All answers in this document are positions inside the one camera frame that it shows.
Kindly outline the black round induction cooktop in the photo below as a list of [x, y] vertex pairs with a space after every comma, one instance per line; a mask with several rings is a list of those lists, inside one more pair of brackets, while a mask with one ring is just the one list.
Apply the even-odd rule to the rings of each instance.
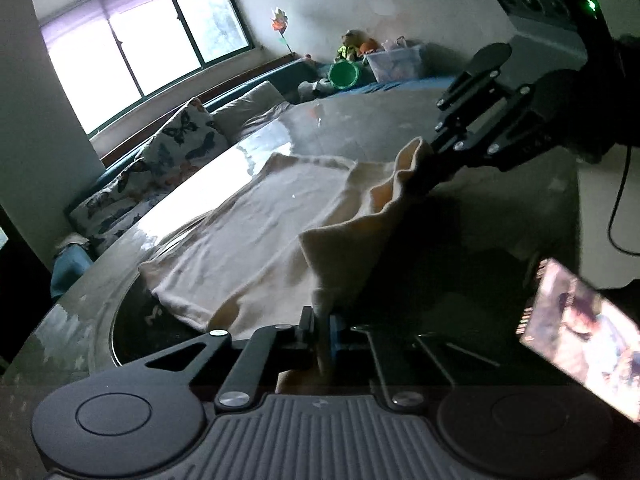
[[110, 327], [112, 360], [116, 366], [123, 366], [201, 334], [171, 314], [136, 272], [116, 301]]

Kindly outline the long butterfly pillow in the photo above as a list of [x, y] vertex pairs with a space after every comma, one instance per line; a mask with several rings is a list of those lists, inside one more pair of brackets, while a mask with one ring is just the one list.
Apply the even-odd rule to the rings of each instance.
[[70, 211], [70, 221], [102, 254], [164, 197], [151, 167], [140, 158]]

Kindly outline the green quilted star tablecloth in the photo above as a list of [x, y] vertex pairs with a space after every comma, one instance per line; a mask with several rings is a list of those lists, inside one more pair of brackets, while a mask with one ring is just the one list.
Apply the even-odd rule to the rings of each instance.
[[1, 474], [39, 479], [38, 400], [150, 350], [134, 285], [182, 328], [247, 337], [303, 307], [405, 327], [439, 289], [504, 278], [544, 246], [577, 257], [579, 192], [562, 148], [508, 172], [464, 168], [433, 184], [431, 90], [292, 108], [229, 148], [96, 259], [30, 336], [1, 383]]

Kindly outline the smartphone with lit screen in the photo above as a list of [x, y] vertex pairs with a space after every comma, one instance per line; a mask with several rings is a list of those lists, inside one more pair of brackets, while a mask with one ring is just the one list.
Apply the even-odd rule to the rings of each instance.
[[542, 260], [536, 282], [520, 343], [638, 424], [638, 324], [558, 260]]

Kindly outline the large butterfly pillow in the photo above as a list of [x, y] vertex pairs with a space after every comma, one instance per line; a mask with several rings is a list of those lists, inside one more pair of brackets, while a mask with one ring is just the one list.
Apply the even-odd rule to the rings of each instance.
[[176, 188], [230, 148], [202, 102], [192, 98], [172, 116], [137, 156], [164, 188]]

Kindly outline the white pillow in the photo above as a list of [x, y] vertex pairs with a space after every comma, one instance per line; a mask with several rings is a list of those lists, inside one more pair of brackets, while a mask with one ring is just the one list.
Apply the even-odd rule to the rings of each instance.
[[293, 107], [270, 82], [264, 81], [210, 114], [215, 129], [234, 145]]

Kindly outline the cream sweatshirt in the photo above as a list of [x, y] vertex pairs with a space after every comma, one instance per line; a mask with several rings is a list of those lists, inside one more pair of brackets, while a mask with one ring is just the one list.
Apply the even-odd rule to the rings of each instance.
[[140, 275], [179, 321], [240, 339], [295, 323], [306, 306], [321, 323], [382, 312], [405, 288], [393, 273], [416, 253], [407, 220], [436, 162], [421, 138], [390, 162], [273, 154]]

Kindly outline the green plastic bucket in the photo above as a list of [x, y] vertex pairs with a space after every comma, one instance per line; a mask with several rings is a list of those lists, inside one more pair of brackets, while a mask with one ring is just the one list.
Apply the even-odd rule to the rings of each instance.
[[352, 61], [338, 61], [328, 71], [328, 79], [337, 90], [349, 90], [359, 84], [361, 65]]

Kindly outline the window with green frame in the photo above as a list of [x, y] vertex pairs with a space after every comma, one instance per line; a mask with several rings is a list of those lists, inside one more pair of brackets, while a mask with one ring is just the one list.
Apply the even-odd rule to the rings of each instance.
[[254, 44], [233, 0], [32, 0], [56, 76], [94, 136]]

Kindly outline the clear plastic storage box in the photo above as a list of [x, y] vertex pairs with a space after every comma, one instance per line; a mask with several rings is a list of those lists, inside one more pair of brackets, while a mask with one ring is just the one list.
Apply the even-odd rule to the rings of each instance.
[[420, 46], [367, 54], [366, 60], [379, 84], [421, 79], [425, 75]]

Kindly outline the plush toy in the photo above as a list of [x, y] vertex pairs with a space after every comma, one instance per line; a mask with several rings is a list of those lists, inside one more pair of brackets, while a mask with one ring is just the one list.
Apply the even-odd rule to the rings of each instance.
[[341, 36], [341, 45], [334, 56], [334, 62], [357, 62], [367, 54], [381, 50], [380, 44], [373, 38], [363, 36], [361, 32], [348, 30]]

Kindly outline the grey stuffed toy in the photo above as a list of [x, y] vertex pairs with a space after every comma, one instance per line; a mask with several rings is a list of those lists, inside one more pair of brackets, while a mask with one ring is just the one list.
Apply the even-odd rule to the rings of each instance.
[[337, 88], [335, 88], [329, 79], [322, 78], [316, 81], [302, 81], [297, 87], [297, 92], [299, 102], [305, 103], [315, 99], [323, 99], [326, 96], [332, 96], [332, 94], [337, 92]]

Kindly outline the colourful pinwheel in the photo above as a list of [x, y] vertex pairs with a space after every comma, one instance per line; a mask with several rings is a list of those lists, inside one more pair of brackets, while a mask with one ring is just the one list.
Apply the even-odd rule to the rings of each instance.
[[294, 55], [294, 51], [285, 37], [286, 31], [288, 30], [288, 16], [282, 9], [275, 8], [272, 10], [271, 27], [279, 34], [282, 44], [288, 49], [288, 54]]

